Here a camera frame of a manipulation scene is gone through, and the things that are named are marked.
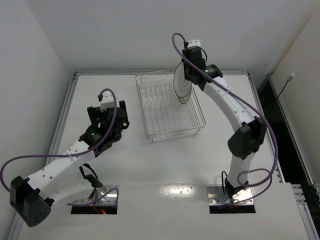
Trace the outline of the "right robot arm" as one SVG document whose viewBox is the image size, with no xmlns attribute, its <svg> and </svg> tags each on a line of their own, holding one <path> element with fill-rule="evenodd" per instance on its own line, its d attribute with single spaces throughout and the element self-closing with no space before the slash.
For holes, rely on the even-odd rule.
<svg viewBox="0 0 320 240">
<path fill-rule="evenodd" d="M 223 73 L 214 64 L 206 66 L 199 46 L 186 47 L 183 56 L 197 68 L 211 77 L 206 79 L 196 69 L 183 61 L 184 78 L 207 94 L 229 120 L 234 134 L 227 145 L 232 153 L 229 172 L 224 180 L 224 193 L 232 198 L 248 184 L 248 172 L 255 153 L 264 142 L 267 126 L 254 116 L 236 98 L 230 95 L 230 88 Z"/>
</svg>

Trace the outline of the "orange sunburst plate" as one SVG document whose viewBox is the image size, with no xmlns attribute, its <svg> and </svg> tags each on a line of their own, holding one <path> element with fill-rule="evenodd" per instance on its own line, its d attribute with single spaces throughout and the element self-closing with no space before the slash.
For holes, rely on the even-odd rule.
<svg viewBox="0 0 320 240">
<path fill-rule="evenodd" d="M 191 86 L 189 88 L 188 93 L 184 97 L 178 97 L 178 99 L 179 99 L 181 104 L 187 104 L 188 103 L 188 101 L 190 100 L 191 94 L 192 94 L 192 89 L 193 89 L 193 87 Z"/>
</svg>

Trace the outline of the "black rimmed white plate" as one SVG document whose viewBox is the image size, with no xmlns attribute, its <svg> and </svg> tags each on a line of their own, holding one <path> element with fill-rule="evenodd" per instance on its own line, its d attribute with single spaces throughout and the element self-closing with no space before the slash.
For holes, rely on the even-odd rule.
<svg viewBox="0 0 320 240">
<path fill-rule="evenodd" d="M 185 79 L 184 64 L 180 62 L 173 75 L 173 88 L 179 98 L 184 98 L 192 89 L 192 83 Z"/>
</svg>

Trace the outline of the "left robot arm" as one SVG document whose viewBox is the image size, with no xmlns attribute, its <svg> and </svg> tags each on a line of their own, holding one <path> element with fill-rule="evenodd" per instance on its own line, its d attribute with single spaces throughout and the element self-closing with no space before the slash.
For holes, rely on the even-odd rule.
<svg viewBox="0 0 320 240">
<path fill-rule="evenodd" d="M 115 107 L 88 107 L 90 126 L 66 151 L 41 170 L 10 183 L 9 202 L 28 227 L 43 222 L 53 204 L 64 199 L 58 185 L 72 172 L 83 171 L 83 166 L 110 149 L 130 125 L 125 101 Z"/>
</svg>

